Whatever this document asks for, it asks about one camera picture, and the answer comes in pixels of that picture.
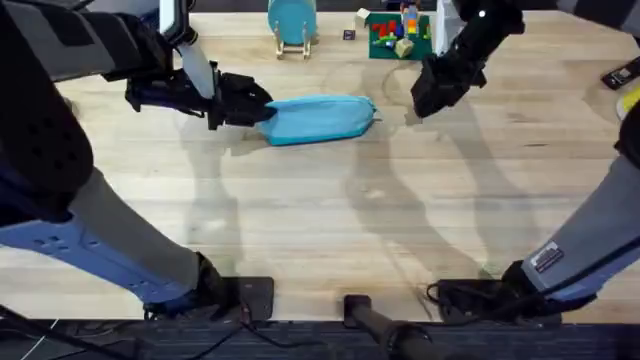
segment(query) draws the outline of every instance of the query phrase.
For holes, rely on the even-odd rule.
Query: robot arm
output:
[[[119,285],[151,313],[237,305],[237,280],[223,279],[204,256],[175,244],[115,194],[94,168],[86,134],[51,77],[126,78],[128,96],[168,107],[204,104],[217,124],[266,119],[268,94],[251,78],[214,71],[215,98],[206,99],[187,74],[171,68],[164,36],[132,15],[0,1],[0,34],[12,52],[0,58],[0,244]],[[234,112],[243,104],[243,112]],[[260,280],[266,285],[250,288],[269,302],[273,281]],[[257,318],[268,318],[270,303],[259,307]]]
[[[486,83],[482,69],[511,34],[524,32],[510,0],[453,1],[466,27],[441,56],[427,57],[412,88],[415,110],[428,116],[453,106],[470,86]],[[640,36],[640,1],[561,0],[576,16]],[[440,280],[431,286],[443,320],[540,319],[596,299],[614,275],[640,258],[640,105],[625,119],[621,156],[595,192],[541,248],[514,262],[501,280]],[[477,296],[478,292],[486,296]]]
[[[54,81],[94,74],[108,81],[126,79],[125,98],[134,110],[153,105],[207,115],[211,130],[225,123],[253,126],[274,115],[274,109],[265,107],[271,96],[253,78],[222,74],[217,63],[206,59],[198,34],[189,26],[192,2],[163,0],[159,9],[139,17],[130,13],[148,9],[150,1],[133,3],[138,4],[91,4],[128,13],[78,12],[14,1],[4,5]],[[173,69],[174,49],[182,56],[182,69]]]

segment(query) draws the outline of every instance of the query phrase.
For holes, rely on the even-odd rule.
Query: light blue fabric object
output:
[[[287,45],[304,43],[302,29],[305,22],[308,36],[312,37],[316,33],[315,0],[271,0],[267,16],[273,31],[278,21],[280,38]]]
[[[267,106],[278,113],[257,126],[274,146],[361,136],[376,112],[371,100],[363,96],[304,96]]]

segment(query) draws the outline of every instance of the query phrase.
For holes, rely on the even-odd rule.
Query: wood grain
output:
[[[568,15],[528,13],[527,34],[492,57],[489,85],[421,122],[408,92],[420,64],[367,59],[364,31],[341,40],[351,15],[319,14],[308,62],[275,59],[265,14],[192,22],[223,71],[256,77],[276,99],[371,97],[381,121],[359,139],[272,148],[253,129],[136,114],[123,83],[59,87],[126,202],[222,273],[273,276],[276,319],[338,319],[342,296],[355,292],[390,317],[437,320],[421,300],[426,284],[501,275],[597,186],[618,131],[617,95],[598,79],[637,47]],[[37,254],[0,249],[0,278],[0,302],[29,316],[141,316],[126,291]],[[566,319],[640,322],[639,298],[635,265]]]

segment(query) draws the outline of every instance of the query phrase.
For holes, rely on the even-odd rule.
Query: yellow object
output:
[[[398,55],[400,59],[404,59],[407,56],[411,55],[411,52],[413,51],[413,47],[414,47],[413,41],[407,38],[404,38],[396,43],[396,47],[394,51],[396,52],[396,55]]]
[[[624,119],[638,101],[640,101],[640,87],[620,99],[618,103],[618,115],[620,119]]]

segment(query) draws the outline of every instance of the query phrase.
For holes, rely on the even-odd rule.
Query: white wire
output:
[[[54,321],[53,324],[51,324],[51,327],[49,327],[49,329],[53,329],[53,327],[56,326],[56,324],[58,323],[58,320],[60,319],[56,319],[56,321]],[[24,354],[24,356],[20,358],[20,360],[25,360],[26,358],[28,358],[29,355],[31,355],[31,353],[44,341],[45,338],[46,336],[41,337],[40,340],[38,340],[38,342],[36,342],[36,344],[33,345],[31,350],[27,351],[27,353]]]

